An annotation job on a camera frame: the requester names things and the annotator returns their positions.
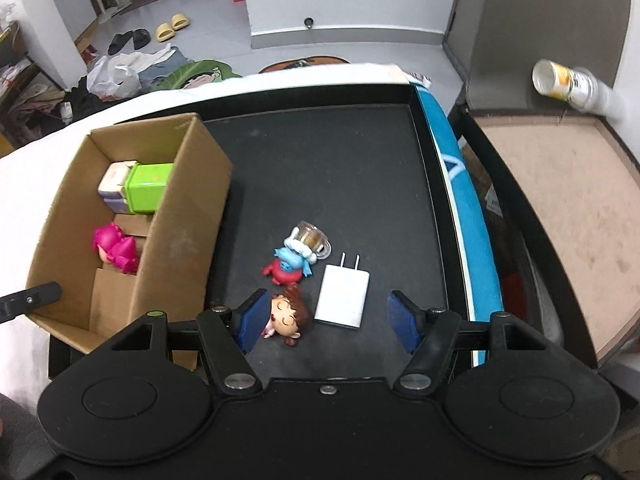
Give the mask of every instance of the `green container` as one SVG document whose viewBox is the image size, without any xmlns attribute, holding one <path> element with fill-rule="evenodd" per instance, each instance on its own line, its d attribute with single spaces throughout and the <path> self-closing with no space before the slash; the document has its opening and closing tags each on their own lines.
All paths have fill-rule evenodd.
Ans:
<svg viewBox="0 0 640 480">
<path fill-rule="evenodd" d="M 132 213 L 150 214 L 158 209 L 174 164 L 136 164 L 124 183 Z"/>
</svg>

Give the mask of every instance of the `plastic cup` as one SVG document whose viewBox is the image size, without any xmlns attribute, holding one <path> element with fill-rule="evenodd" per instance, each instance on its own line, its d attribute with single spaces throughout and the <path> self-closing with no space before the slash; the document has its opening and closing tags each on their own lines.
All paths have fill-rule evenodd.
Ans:
<svg viewBox="0 0 640 480">
<path fill-rule="evenodd" d="M 576 110 L 617 120 L 624 117 L 620 96 L 585 68 L 574 70 L 541 59 L 531 78 L 539 94 L 565 101 Z"/>
</svg>

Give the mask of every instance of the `pink toy figure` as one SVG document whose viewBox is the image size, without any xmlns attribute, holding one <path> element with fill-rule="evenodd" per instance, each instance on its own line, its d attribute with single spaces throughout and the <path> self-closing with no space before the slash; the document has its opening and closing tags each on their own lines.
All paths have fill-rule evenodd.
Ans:
<svg viewBox="0 0 640 480">
<path fill-rule="evenodd" d="M 100 259 L 105 263 L 110 264 L 111 262 L 108 259 L 107 254 L 111 251 L 113 246 L 123 238 L 124 233 L 116 222 L 111 222 L 109 225 L 105 225 L 104 227 L 98 227 L 94 233 L 94 253 L 97 251 L 100 255 Z"/>
<path fill-rule="evenodd" d="M 138 271 L 140 260 L 136 254 L 136 241 L 133 236 L 125 236 L 115 222 L 95 230 L 93 249 L 102 261 L 114 265 L 123 274 Z"/>
</svg>

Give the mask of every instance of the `black clamp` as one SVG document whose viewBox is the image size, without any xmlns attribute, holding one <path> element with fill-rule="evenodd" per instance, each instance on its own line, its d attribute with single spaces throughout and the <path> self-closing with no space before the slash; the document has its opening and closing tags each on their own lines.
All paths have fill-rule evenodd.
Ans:
<svg viewBox="0 0 640 480">
<path fill-rule="evenodd" d="M 0 323 L 11 321 L 21 314 L 55 303 L 62 296 L 62 287 L 57 282 L 32 286 L 0 298 Z"/>
</svg>

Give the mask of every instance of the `black slipper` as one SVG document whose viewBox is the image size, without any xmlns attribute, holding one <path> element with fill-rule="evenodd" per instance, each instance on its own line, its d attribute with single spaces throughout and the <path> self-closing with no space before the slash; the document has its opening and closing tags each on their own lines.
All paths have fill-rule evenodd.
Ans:
<svg viewBox="0 0 640 480">
<path fill-rule="evenodd" d="M 138 28 L 133 31 L 133 48 L 135 50 L 144 47 L 151 41 L 151 35 L 146 28 Z"/>
<path fill-rule="evenodd" d="M 111 44 L 109 45 L 107 54 L 109 54 L 110 56 L 113 56 L 113 54 L 117 54 L 122 50 L 122 47 L 129 42 L 132 36 L 133 30 L 128 30 L 124 34 L 116 34 L 111 40 Z"/>
</svg>

